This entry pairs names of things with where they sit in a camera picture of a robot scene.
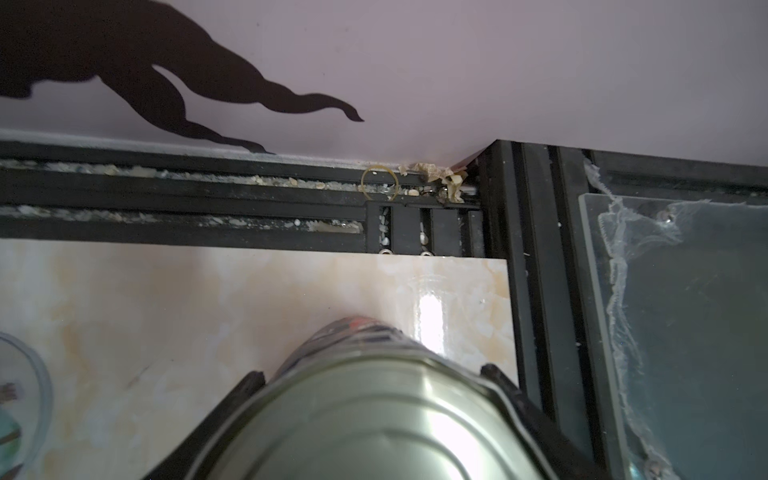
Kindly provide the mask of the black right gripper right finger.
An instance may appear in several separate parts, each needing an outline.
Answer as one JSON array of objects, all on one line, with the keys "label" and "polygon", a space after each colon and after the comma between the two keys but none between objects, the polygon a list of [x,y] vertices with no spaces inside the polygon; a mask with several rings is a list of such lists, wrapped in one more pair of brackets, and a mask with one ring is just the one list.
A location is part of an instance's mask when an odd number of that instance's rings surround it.
[{"label": "black right gripper right finger", "polygon": [[480,375],[496,384],[536,442],[558,479],[608,479],[608,473],[578,450],[526,394],[495,364],[481,367]]}]

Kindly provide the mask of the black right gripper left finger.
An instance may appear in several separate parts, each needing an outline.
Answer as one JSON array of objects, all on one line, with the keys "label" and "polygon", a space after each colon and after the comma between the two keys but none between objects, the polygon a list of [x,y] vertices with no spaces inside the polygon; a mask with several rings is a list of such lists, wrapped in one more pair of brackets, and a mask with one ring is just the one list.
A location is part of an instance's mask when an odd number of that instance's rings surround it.
[{"label": "black right gripper left finger", "polygon": [[179,446],[143,477],[143,480],[184,479],[208,440],[239,407],[265,385],[263,372],[249,372]]}]

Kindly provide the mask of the dark blue tall can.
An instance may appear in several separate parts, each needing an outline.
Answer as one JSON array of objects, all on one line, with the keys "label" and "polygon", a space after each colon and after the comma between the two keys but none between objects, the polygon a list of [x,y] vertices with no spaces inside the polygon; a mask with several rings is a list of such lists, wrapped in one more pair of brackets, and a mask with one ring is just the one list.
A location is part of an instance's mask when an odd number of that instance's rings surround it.
[{"label": "dark blue tall can", "polygon": [[192,479],[552,479],[503,390],[369,318],[297,348],[194,460]]}]

